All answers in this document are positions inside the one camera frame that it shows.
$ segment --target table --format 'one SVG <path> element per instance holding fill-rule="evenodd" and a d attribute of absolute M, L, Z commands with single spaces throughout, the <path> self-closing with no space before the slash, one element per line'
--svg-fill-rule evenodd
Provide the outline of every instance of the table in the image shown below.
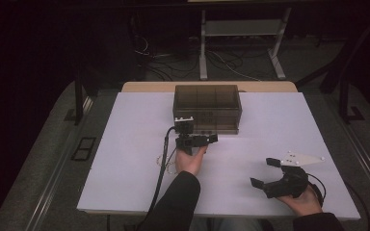
<path fill-rule="evenodd" d="M 264 192 L 253 188 L 250 177 L 265 183 L 279 180 L 281 170 L 266 166 L 265 159 L 281 159 L 288 151 L 294 151 L 325 158 L 322 164 L 304 167 L 328 189 L 325 211 L 340 219 L 360 218 L 303 95 L 292 89 L 291 83 L 185 82 L 209 83 L 237 84 L 241 90 L 257 92 L 240 93 L 243 112 L 239 134 L 219 135 L 219 141 L 211 144 L 205 154 L 198 175 L 202 190 L 197 216 L 293 216 L 279 201 L 268 199 Z M 175 84 L 179 83 L 124 86 L 110 114 L 78 210 L 95 214 L 146 213 L 158 178 L 156 159 L 162 154 L 165 133 L 173 125 Z M 174 148 L 175 137 L 170 134 L 169 152 Z M 166 173 L 160 196 L 173 178 L 173 174 Z"/>

